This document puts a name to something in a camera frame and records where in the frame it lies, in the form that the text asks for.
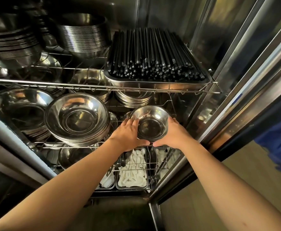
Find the metal shelf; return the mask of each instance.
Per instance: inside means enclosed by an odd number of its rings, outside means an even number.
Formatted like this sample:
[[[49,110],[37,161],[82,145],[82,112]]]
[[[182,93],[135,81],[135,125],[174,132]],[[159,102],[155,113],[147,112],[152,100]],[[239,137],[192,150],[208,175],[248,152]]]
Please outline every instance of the metal shelf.
[[[82,62],[77,61],[72,55],[65,53],[50,53],[49,55],[58,55],[59,57],[65,58],[64,66],[62,67],[47,67],[47,66],[39,66],[38,64],[32,65],[32,67],[42,67],[42,68],[54,68],[54,69],[66,69],[66,70],[79,70],[79,69],[90,69],[95,68],[99,69],[100,73],[103,71],[104,66],[97,68],[95,66],[96,61],[104,62],[106,60],[105,57],[87,59]],[[212,82],[203,86],[199,90],[173,90],[173,89],[150,89],[150,88],[135,88],[135,87],[118,87],[118,86],[102,86],[102,85],[87,85],[87,84],[69,84],[69,83],[58,83],[58,82],[43,82],[43,81],[27,81],[26,79],[11,79],[11,78],[0,78],[0,85],[5,86],[7,88],[12,87],[23,87],[23,88],[57,88],[57,89],[83,89],[83,90],[107,90],[107,91],[148,91],[148,92],[166,92],[166,93],[215,93],[219,94],[221,91],[205,91],[206,87],[210,84],[215,84],[218,86],[218,83],[212,78]]]

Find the wire shelf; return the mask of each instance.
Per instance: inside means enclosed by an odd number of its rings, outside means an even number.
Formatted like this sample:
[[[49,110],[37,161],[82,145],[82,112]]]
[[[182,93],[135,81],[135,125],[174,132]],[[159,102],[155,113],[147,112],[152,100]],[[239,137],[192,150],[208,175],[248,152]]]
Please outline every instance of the wire shelf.
[[[61,70],[80,70],[80,69],[95,69],[100,70],[100,73],[103,71],[104,63],[106,61],[105,57],[86,59],[85,61],[79,62],[75,57],[70,54],[66,54],[64,52],[51,53],[47,52],[49,55],[57,55],[60,57],[61,67],[52,67],[43,65],[41,66],[41,62],[38,64],[32,65],[32,67],[37,68],[50,68],[50,69],[61,69]],[[57,89],[83,89],[83,90],[107,90],[107,91],[138,91],[138,92],[166,92],[166,93],[215,93],[219,94],[220,91],[206,91],[206,87],[210,84],[215,84],[218,86],[218,83],[212,79],[212,82],[204,85],[202,88],[198,90],[174,90],[174,89],[155,89],[155,88],[135,88],[135,87],[118,87],[118,86],[104,86],[104,85],[88,85],[88,84],[70,84],[66,82],[45,82],[45,81],[28,81],[26,77],[15,76],[10,77],[7,76],[5,78],[0,78],[0,85],[5,86],[7,88],[21,87],[21,88],[57,88]]]

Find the metal tray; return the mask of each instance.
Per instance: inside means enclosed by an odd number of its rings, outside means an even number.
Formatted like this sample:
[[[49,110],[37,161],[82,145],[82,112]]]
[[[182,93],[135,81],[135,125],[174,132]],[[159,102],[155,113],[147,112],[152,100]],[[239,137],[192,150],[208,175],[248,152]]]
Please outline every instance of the metal tray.
[[[109,75],[106,63],[104,66],[104,75],[113,86],[118,87],[129,87],[129,88],[149,88],[149,89],[172,89],[172,90],[199,90],[205,85],[208,85],[212,82],[212,77],[204,69],[204,67],[195,59],[195,56],[192,54],[192,60],[194,66],[203,73],[206,77],[203,81],[191,81],[186,82],[159,82],[155,80],[144,80],[144,79],[123,79],[115,78]]]
[[[101,188],[97,188],[95,190],[101,191],[101,190],[112,190],[112,189],[114,189],[116,181],[117,181],[117,177],[118,177],[118,172],[114,171],[114,173],[115,173],[114,183],[111,187],[109,187],[109,188],[101,187]]]
[[[147,173],[147,185],[146,186],[143,186],[143,187],[140,187],[140,186],[132,186],[132,187],[120,187],[120,186],[118,186],[118,181],[119,181],[119,171],[118,171],[118,175],[117,175],[117,179],[116,179],[116,188],[118,189],[118,190],[144,190],[144,189],[148,189],[148,190],[150,190],[150,184],[149,184],[149,179],[150,179],[150,174],[149,174],[149,171],[150,171],[150,169],[148,168],[148,166],[149,166],[149,159],[148,159],[148,154],[149,154],[149,152],[148,152],[148,148],[145,148],[145,147],[137,147],[137,148],[135,148],[136,150],[140,150],[140,149],[145,149],[146,150],[146,153],[145,153],[145,159],[146,159],[146,173]]]

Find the skin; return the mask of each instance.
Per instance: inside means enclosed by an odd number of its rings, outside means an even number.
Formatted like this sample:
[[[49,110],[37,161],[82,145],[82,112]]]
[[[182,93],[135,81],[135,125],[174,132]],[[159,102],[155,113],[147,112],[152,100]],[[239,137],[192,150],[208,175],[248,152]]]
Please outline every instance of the skin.
[[[97,150],[38,188],[0,219],[0,230],[64,230],[85,205],[120,154],[140,145],[138,120],[125,120]],[[256,190],[214,158],[176,121],[153,143],[180,149],[229,230],[279,230],[281,213]]]

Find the tile floor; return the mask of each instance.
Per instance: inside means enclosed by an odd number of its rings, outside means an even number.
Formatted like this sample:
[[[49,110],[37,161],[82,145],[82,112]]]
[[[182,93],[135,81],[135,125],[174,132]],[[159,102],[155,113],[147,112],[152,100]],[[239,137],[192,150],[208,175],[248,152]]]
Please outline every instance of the tile floor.
[[[281,211],[281,172],[267,152],[250,142],[223,162]],[[226,231],[199,180],[160,206],[166,231]]]

